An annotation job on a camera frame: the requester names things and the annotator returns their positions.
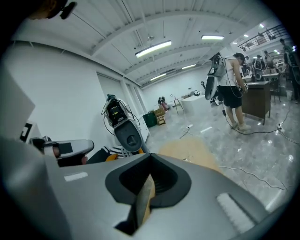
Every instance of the gray floor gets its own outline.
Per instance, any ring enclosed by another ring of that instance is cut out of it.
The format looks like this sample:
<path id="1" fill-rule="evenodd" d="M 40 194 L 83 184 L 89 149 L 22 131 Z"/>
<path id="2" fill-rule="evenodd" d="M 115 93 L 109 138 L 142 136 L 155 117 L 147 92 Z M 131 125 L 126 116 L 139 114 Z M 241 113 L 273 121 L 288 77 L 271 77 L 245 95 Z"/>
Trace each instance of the gray floor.
<path id="1" fill-rule="evenodd" d="M 284 189 L 269 187 L 265 182 L 241 170 L 222 168 L 227 177 L 256 196 L 267 210 L 274 210 L 287 201 L 298 181 L 300 147 L 278 132 L 239 134 L 230 129 L 222 109 L 221 105 L 212 105 L 207 114 L 192 116 L 184 114 L 182 110 L 177 114 L 176 109 L 172 109 L 165 115 L 166 124 L 149 129 L 151 136 L 147 138 L 146 144 L 151 152 L 157 153 L 165 142 L 179 139 L 186 131 L 186 126 L 193 124 L 189 132 L 204 140 L 219 166 L 243 168 L 268 181 L 272 186 Z M 300 142 L 300 105 L 287 101 L 285 97 L 281 97 L 281 103 L 276 97 L 276 105 L 272 97 L 271 114 L 270 118 L 266 118 L 265 125 L 263 120 L 247 115 L 245 122 L 252 127 L 248 132 L 276 129 L 276 125 L 285 119 L 289 109 L 283 126 L 285 135 Z"/>

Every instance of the railing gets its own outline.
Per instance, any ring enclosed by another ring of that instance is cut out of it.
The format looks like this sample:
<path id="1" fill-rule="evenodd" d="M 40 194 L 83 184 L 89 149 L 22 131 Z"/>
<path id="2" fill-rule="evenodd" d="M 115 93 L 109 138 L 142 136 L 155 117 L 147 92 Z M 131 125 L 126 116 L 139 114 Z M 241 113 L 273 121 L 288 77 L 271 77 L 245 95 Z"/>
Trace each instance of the railing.
<path id="1" fill-rule="evenodd" d="M 253 49 L 263 43 L 273 41 L 274 39 L 279 39 L 284 36 L 289 35 L 283 25 L 278 25 L 274 28 L 268 29 L 265 32 L 262 32 L 255 37 L 249 39 L 248 41 L 244 42 L 243 44 L 239 45 L 239 48 L 242 49 L 244 52 L 250 49 Z"/>

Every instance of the green trash bin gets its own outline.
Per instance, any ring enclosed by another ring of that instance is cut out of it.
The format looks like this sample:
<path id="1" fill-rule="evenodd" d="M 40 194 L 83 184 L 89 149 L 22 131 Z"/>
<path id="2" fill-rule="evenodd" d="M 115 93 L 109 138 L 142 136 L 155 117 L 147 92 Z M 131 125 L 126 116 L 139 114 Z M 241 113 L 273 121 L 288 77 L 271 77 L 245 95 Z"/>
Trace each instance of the green trash bin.
<path id="1" fill-rule="evenodd" d="M 154 112 L 150 112 L 148 114 L 143 115 L 143 118 L 148 128 L 153 127 L 158 123 Z"/>

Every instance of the sneaker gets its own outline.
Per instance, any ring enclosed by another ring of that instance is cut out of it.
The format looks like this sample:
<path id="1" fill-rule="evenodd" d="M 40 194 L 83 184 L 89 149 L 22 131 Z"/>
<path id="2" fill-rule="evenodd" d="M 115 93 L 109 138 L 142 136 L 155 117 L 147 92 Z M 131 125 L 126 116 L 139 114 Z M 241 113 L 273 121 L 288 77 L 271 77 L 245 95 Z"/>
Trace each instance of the sneaker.
<path id="1" fill-rule="evenodd" d="M 239 124 L 239 126 L 238 126 L 238 130 L 240 130 L 240 131 L 245 131 L 245 130 L 250 130 L 250 129 L 251 129 L 251 126 L 247 125 L 246 123 Z"/>
<path id="2" fill-rule="evenodd" d="M 233 124 L 231 124 L 230 127 L 231 127 L 232 129 L 235 129 L 238 125 L 239 125 L 239 124 L 238 124 L 237 122 L 234 122 Z"/>

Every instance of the ceiling light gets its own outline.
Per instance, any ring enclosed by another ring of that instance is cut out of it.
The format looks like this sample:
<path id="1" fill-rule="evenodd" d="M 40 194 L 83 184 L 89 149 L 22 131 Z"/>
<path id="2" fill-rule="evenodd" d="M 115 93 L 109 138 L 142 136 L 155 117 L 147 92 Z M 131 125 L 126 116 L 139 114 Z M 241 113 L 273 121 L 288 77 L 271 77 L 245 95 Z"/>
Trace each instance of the ceiling light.
<path id="1" fill-rule="evenodd" d="M 160 48 L 170 46 L 171 44 L 172 44 L 171 40 L 163 42 L 163 43 L 159 43 L 159 44 L 153 45 L 151 47 L 148 47 L 148 48 L 146 48 L 144 50 L 141 50 L 141 51 L 137 52 L 135 55 L 136 55 L 136 57 L 139 58 L 139 57 L 142 57 L 142 56 L 144 56 L 144 55 L 146 55 L 148 53 L 156 51 L 156 50 L 158 50 Z"/>
<path id="2" fill-rule="evenodd" d="M 153 78 L 150 79 L 150 81 L 153 81 L 153 80 L 158 79 L 158 78 L 160 78 L 160 77 L 163 77 L 163 76 L 165 76 L 165 75 L 166 75 L 166 73 L 164 73 L 164 74 L 162 74 L 162 75 L 159 75 L 159 76 L 157 76 L 157 77 L 153 77 Z"/>
<path id="3" fill-rule="evenodd" d="M 191 67 L 194 67 L 194 66 L 196 66 L 196 64 L 193 64 L 193 65 L 189 65 L 189 66 L 183 67 L 182 69 L 191 68 Z"/>
<path id="4" fill-rule="evenodd" d="M 202 40 L 207 40 L 207 39 L 216 39 L 216 40 L 223 40 L 224 36 L 211 36 L 211 35 L 203 35 L 201 37 Z"/>

